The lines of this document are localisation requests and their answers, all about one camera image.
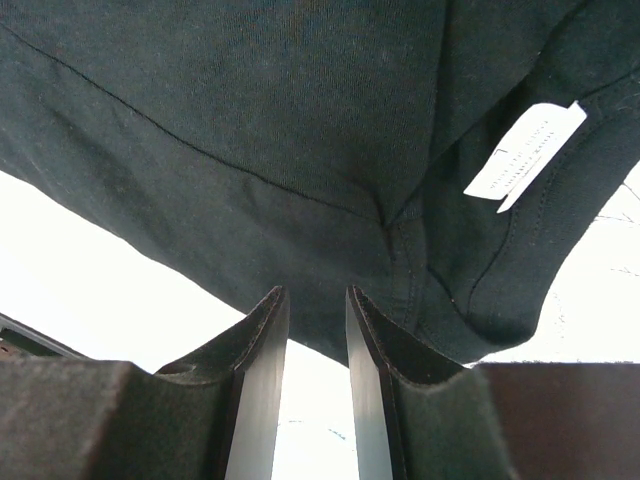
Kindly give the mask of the black t shirt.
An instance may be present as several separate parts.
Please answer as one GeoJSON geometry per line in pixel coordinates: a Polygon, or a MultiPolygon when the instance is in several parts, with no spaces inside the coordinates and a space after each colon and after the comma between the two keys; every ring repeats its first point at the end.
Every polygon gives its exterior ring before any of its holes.
{"type": "Polygon", "coordinates": [[[1,5],[2,170],[339,362],[528,341],[638,159],[635,1],[1,5]]]}

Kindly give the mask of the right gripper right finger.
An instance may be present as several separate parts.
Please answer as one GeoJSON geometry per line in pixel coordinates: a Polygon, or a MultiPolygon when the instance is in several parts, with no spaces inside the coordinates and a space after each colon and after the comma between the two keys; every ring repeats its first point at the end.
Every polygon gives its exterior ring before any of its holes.
{"type": "Polygon", "coordinates": [[[430,349],[355,286],[346,337],[360,478],[509,478],[482,372],[430,349]]]}

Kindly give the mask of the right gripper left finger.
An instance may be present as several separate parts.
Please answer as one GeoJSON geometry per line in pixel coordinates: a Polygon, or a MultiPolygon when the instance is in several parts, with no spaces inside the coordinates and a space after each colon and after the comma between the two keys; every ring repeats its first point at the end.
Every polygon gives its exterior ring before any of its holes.
{"type": "Polygon", "coordinates": [[[218,391],[201,479],[272,476],[289,317],[289,294],[275,287],[243,320],[155,373],[218,391]]]}

